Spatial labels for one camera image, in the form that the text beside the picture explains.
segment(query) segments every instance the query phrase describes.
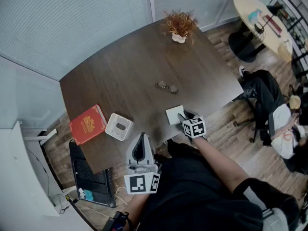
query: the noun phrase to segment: white flower pot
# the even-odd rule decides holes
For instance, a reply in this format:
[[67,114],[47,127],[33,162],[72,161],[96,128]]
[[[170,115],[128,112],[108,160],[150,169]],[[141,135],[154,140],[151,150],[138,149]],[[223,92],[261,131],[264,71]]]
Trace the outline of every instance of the white flower pot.
[[184,43],[186,38],[187,36],[182,37],[179,34],[172,33],[172,40],[180,44]]

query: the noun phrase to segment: black shirt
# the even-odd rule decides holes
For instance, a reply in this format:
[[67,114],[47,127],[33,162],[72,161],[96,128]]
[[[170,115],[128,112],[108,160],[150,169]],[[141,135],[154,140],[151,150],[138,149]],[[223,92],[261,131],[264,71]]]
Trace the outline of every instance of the black shirt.
[[163,163],[157,193],[150,195],[138,230],[261,231],[262,210],[243,195],[248,186],[267,208],[280,208],[289,229],[295,230],[299,209],[294,197],[252,178],[231,194],[205,159],[198,157],[171,158]]

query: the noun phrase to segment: dark wooden table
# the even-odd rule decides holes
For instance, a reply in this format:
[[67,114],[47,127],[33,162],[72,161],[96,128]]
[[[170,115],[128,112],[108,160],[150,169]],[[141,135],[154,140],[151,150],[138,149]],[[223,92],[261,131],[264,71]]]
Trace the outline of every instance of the dark wooden table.
[[[170,126],[166,109],[184,105],[204,118],[243,92],[218,51],[198,29],[195,44],[164,37],[156,22],[101,49],[60,80],[70,120],[99,104],[108,120],[117,113],[133,121],[129,137],[118,141],[106,133],[81,146],[94,173],[125,160],[131,141],[146,132],[155,146],[180,133]],[[178,95],[155,87],[163,80]]]

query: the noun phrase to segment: dried plant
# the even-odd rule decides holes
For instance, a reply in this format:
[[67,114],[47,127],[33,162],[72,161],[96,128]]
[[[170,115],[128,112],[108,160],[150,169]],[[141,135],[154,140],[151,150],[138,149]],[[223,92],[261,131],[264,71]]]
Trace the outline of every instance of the dried plant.
[[181,12],[180,10],[173,10],[171,13],[167,13],[164,22],[160,25],[162,33],[175,33],[184,37],[191,37],[194,29],[197,28],[198,19],[195,17],[192,19],[193,11],[190,10],[186,13]]

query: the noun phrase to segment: eyeglasses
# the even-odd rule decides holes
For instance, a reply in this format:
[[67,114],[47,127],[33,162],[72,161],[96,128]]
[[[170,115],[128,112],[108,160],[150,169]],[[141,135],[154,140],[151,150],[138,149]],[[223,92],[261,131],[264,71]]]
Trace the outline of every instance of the eyeglasses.
[[156,87],[158,87],[159,89],[161,90],[164,90],[164,91],[167,91],[169,93],[172,93],[172,94],[178,94],[179,90],[176,86],[174,85],[168,85],[166,82],[164,82],[163,80],[161,81],[158,81],[156,84],[155,84]]

